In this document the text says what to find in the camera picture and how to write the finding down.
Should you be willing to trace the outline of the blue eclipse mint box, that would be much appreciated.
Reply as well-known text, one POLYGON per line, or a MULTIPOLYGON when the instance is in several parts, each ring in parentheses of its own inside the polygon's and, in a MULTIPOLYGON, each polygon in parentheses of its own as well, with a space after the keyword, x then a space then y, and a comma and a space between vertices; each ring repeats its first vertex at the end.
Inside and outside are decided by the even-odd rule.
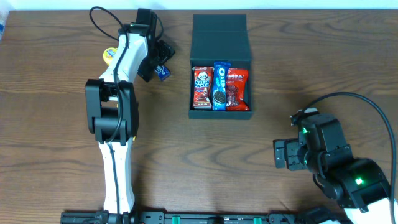
POLYGON ((165 65, 156 66, 155 73, 162 82, 171 75, 170 70, 165 65))

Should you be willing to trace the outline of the red hello panda box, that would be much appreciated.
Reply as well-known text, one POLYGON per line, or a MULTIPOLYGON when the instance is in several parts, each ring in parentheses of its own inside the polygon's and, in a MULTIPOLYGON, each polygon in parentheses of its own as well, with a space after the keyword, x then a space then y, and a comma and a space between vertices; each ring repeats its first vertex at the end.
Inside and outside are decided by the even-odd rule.
POLYGON ((196 110, 210 110, 212 108, 210 93, 213 80, 213 67, 193 67, 193 103, 196 110))

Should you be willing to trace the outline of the blue oreo cookie pack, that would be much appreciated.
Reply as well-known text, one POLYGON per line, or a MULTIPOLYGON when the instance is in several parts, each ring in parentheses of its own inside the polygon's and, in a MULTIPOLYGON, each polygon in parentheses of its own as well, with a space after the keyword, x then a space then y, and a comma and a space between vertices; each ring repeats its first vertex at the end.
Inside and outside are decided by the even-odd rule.
POLYGON ((226 81, 231 64, 228 62, 214 63, 214 79, 212 86, 213 111, 226 111, 226 81))

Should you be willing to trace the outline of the red hacks sweets bag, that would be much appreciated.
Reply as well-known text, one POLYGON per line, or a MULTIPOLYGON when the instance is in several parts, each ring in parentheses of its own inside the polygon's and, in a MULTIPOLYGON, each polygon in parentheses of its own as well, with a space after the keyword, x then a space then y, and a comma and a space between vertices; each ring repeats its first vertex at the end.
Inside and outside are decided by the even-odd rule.
POLYGON ((244 102, 244 89, 248 79, 248 71, 230 68, 226 81, 226 108, 228 111, 248 111, 249 106, 244 102))

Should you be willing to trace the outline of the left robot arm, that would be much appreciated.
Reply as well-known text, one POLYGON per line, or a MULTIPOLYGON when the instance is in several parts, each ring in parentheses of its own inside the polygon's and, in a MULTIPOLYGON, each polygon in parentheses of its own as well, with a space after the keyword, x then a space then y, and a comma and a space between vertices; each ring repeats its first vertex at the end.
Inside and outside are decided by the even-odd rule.
POLYGON ((156 33, 162 22, 150 9, 139 9, 136 21, 120 23, 118 49, 106 71, 85 85, 88 129, 99 144, 105 176, 104 210, 112 216, 132 212, 131 149, 139 127, 134 80, 149 82, 174 49, 156 33))

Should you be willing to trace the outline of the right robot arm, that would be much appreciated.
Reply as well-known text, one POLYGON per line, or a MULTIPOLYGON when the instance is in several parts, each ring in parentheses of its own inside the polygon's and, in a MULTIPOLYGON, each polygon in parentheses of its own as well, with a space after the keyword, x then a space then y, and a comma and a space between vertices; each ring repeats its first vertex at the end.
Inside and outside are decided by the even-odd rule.
POLYGON ((318 207, 297 215, 294 223, 397 223, 392 185, 375 161, 354 157, 333 115, 307 113, 297 126, 297 138, 273 142, 276 168, 311 172, 315 185, 346 215, 318 207))

